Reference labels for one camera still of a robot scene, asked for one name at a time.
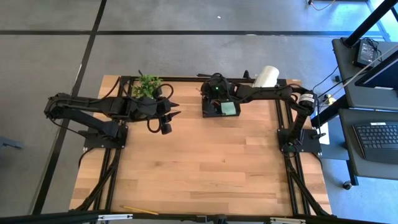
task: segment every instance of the wire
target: wire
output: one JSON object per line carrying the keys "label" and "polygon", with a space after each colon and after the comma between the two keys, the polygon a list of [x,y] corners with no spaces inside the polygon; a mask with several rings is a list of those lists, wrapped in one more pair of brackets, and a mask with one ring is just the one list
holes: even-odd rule
{"label": "wire", "polygon": [[327,7],[329,7],[330,5],[332,5],[333,3],[335,3],[335,1],[336,1],[336,0],[333,0],[329,5],[327,5],[327,6],[323,7],[323,8],[321,8],[321,9],[318,9],[317,7],[315,7],[315,5],[313,4],[313,2],[311,2],[311,6],[312,6],[315,10],[321,11],[321,10],[326,9]]}
{"label": "wire", "polygon": [[80,164],[81,164],[81,160],[83,159],[83,157],[85,156],[85,154],[89,153],[91,150],[93,150],[94,148],[89,148],[87,149],[87,151],[85,151],[79,158],[79,163],[78,163],[78,167],[80,168]]}
{"label": "wire", "polygon": [[322,160],[317,156],[317,154],[315,152],[313,152],[312,154],[313,154],[313,156],[315,156],[315,158],[317,158],[319,160],[319,163],[321,164],[321,169],[323,169]]}
{"label": "wire", "polygon": [[113,90],[116,88],[116,86],[118,85],[119,81],[120,81],[120,77],[118,77],[118,79],[116,80],[116,83],[114,83],[112,89],[106,95],[104,95],[104,97],[102,97],[99,100],[89,101],[88,104],[90,104],[90,103],[98,103],[98,102],[101,102],[101,101],[105,100],[113,92]]}
{"label": "wire", "polygon": [[158,133],[158,132],[160,131],[160,129],[161,129],[160,118],[158,118],[158,120],[159,120],[159,127],[157,127],[156,130],[153,130],[153,129],[150,128],[150,125],[149,125],[150,119],[149,119],[149,118],[147,119],[147,128],[148,128],[148,130],[149,130],[150,132],[152,132],[152,133]]}
{"label": "wire", "polygon": [[72,130],[72,129],[70,129],[70,128],[64,126],[64,125],[57,124],[57,123],[56,123],[54,120],[52,120],[52,119],[50,119],[50,121],[53,122],[53,124],[57,125],[57,126],[60,127],[60,128],[66,128],[67,130],[69,130],[69,131],[71,131],[71,132],[73,132],[73,133],[76,133],[76,134],[78,134],[78,135],[83,136],[84,138],[86,138],[86,136],[80,134],[79,132],[77,132],[77,131],[75,131],[75,130]]}
{"label": "wire", "polygon": [[293,146],[294,149],[295,149],[295,152],[293,152],[293,156],[289,156],[289,153],[288,153],[288,152],[283,152],[283,153],[282,153],[282,154],[284,155],[284,157],[287,158],[287,159],[296,157],[297,154],[299,153],[299,150],[297,149],[297,147],[296,147],[294,144],[291,145],[291,146]]}
{"label": "wire", "polygon": [[316,101],[317,101],[317,117],[318,117],[318,131],[319,131],[319,135],[321,136],[321,120],[320,120],[320,115],[319,115],[319,113],[320,113],[320,110],[321,110],[321,105],[319,104],[319,98],[316,98]]}
{"label": "wire", "polygon": [[376,51],[376,57],[379,56],[379,53],[381,55],[381,51],[377,48],[379,46],[379,42],[378,41],[375,41],[375,40],[373,40],[372,38],[369,38],[369,37],[365,37],[363,40],[366,40],[366,42]]}
{"label": "wire", "polygon": [[[172,97],[172,95],[174,94],[174,88],[173,88],[172,85],[170,85],[170,84],[168,84],[168,83],[164,83],[164,84],[161,84],[159,87],[157,87],[156,90],[154,90],[154,91],[157,91],[157,90],[158,90],[160,87],[162,87],[162,86],[168,86],[168,87],[170,87],[171,93],[170,93],[170,95],[169,95],[168,97],[166,97],[166,99],[170,99],[170,98]],[[122,92],[123,92],[124,94],[126,94],[126,96],[127,96],[128,98],[130,98],[130,100],[132,100],[132,101],[134,101],[134,102],[136,102],[136,103],[138,103],[138,104],[144,105],[144,106],[156,105],[156,104],[159,104],[159,103],[163,103],[163,102],[165,101],[165,100],[163,99],[163,100],[156,101],[155,103],[143,103],[143,102],[138,101],[138,100],[136,100],[135,98],[133,98],[123,87],[122,87],[121,89],[122,89]]]}
{"label": "wire", "polygon": [[299,99],[299,97],[297,95],[292,94],[292,96],[294,96],[294,101],[297,102],[297,100]]}
{"label": "wire", "polygon": [[394,47],[392,47],[391,49],[389,49],[388,51],[384,52],[382,55],[380,55],[378,58],[374,59],[371,63],[369,63],[369,65],[365,66],[364,68],[362,68],[357,74],[355,74],[353,77],[351,77],[350,80],[348,80],[348,82],[346,82],[340,89],[338,89],[334,94],[332,94],[328,99],[326,99],[326,101],[328,101],[330,98],[332,98],[333,96],[336,95],[336,93],[338,93],[340,90],[342,90],[344,87],[346,87],[349,83],[351,83],[359,74],[363,73],[369,66],[371,66],[374,62],[376,62],[377,60],[379,60],[382,56],[384,56],[385,54],[388,54],[391,50],[394,50],[396,47],[398,47],[398,45],[395,45]]}
{"label": "wire", "polygon": [[333,71],[330,75],[328,75],[324,80],[322,80],[322,82],[316,84],[316,85],[312,88],[312,91],[314,91],[314,89],[315,89],[318,85],[321,85],[324,81],[326,81],[326,79],[328,79],[329,77],[331,77],[331,76],[336,72],[337,68],[338,68],[338,66],[336,66],[336,68],[334,69],[334,71]]}
{"label": "wire", "polygon": [[[363,73],[361,73],[361,74],[359,74],[359,75],[365,75],[366,73],[367,73],[367,71],[365,71],[365,72],[363,72]],[[342,80],[342,81],[336,83],[336,85],[332,86],[330,89],[328,89],[327,91],[323,92],[321,95],[318,95],[318,99],[321,98],[321,97],[322,97],[323,95],[325,95],[326,93],[328,93],[330,90],[334,89],[334,88],[335,88],[336,86],[338,86],[340,83],[343,83],[343,82],[349,80],[350,78],[353,78],[353,76],[352,76],[352,77],[348,77],[348,78],[346,78],[346,79],[344,79],[344,80]]]}
{"label": "wire", "polygon": [[[220,74],[220,73],[214,73],[207,81],[205,81],[205,83],[208,83],[210,80],[214,79],[217,75],[221,78],[221,80],[222,80],[223,82],[226,83],[226,86],[229,85],[229,82],[228,82],[227,78],[225,78],[225,77],[224,77],[222,74]],[[283,89],[285,89],[285,88],[288,88],[288,87],[291,87],[291,86],[297,86],[297,87],[299,87],[299,88],[303,88],[303,87],[300,86],[299,84],[292,83],[292,84],[289,84],[289,85],[285,85],[285,86],[283,86],[282,88],[276,89],[275,91],[281,91],[281,90],[283,90]],[[248,95],[246,95],[246,96],[244,96],[243,98],[240,98],[240,99],[238,99],[238,98],[233,99],[233,98],[231,97],[231,95],[229,94],[229,91],[228,91],[228,90],[226,91],[226,94],[227,94],[227,97],[228,97],[228,99],[229,99],[230,101],[232,101],[232,102],[234,102],[234,103],[241,103],[241,102],[243,102],[244,100],[246,100],[247,98],[249,98],[250,96],[252,96],[252,95],[254,95],[254,94],[256,94],[256,93],[260,93],[260,92],[262,92],[262,91],[269,91],[269,90],[264,90],[263,87],[259,87],[259,89],[258,89],[257,91],[254,91],[254,92],[252,92],[252,93],[250,93],[250,94],[248,94]]]}

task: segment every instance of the wooden table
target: wooden table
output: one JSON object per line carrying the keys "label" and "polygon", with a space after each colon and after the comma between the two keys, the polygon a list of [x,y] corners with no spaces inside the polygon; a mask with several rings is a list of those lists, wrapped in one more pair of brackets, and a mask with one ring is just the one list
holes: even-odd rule
{"label": "wooden table", "polygon": [[[104,76],[99,97],[116,79]],[[111,210],[130,212],[120,207],[125,205],[158,213],[291,215],[275,101],[241,105],[239,117],[202,118],[201,83],[169,83],[174,87],[171,101],[180,104],[174,109],[182,113],[173,118],[167,135],[150,133],[146,122],[129,123]],[[151,126],[155,129],[157,122]],[[82,160],[70,208],[79,206],[97,184],[103,155],[104,149],[95,149]],[[300,155],[306,186],[330,213],[319,161]],[[297,187],[296,195],[302,205]]]}

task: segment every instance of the white paper roll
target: white paper roll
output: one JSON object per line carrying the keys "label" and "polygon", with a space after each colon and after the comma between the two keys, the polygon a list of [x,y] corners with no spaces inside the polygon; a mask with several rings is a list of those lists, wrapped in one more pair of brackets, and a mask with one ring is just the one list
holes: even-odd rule
{"label": "white paper roll", "polygon": [[278,68],[265,66],[262,73],[254,81],[253,87],[274,87],[279,76]]}

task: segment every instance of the potted plant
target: potted plant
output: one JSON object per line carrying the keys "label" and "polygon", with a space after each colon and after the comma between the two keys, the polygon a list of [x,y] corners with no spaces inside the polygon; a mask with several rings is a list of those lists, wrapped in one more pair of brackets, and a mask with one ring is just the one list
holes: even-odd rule
{"label": "potted plant", "polygon": [[140,77],[138,78],[138,85],[132,87],[132,95],[140,98],[146,96],[149,98],[154,98],[154,91],[160,87],[162,84],[162,79],[154,75],[143,75],[139,71]]}

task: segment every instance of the yellow pencil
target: yellow pencil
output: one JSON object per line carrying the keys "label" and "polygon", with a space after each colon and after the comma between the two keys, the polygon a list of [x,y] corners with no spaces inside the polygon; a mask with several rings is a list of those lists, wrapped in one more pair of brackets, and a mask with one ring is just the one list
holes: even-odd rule
{"label": "yellow pencil", "polygon": [[124,206],[124,205],[120,205],[120,207],[130,209],[130,210],[135,210],[138,212],[144,212],[144,213],[148,213],[148,214],[158,215],[158,213],[156,213],[156,212],[151,212],[151,211],[147,211],[147,210],[143,210],[143,209],[139,209],[139,208],[133,208],[133,207],[128,207],[128,206]]}

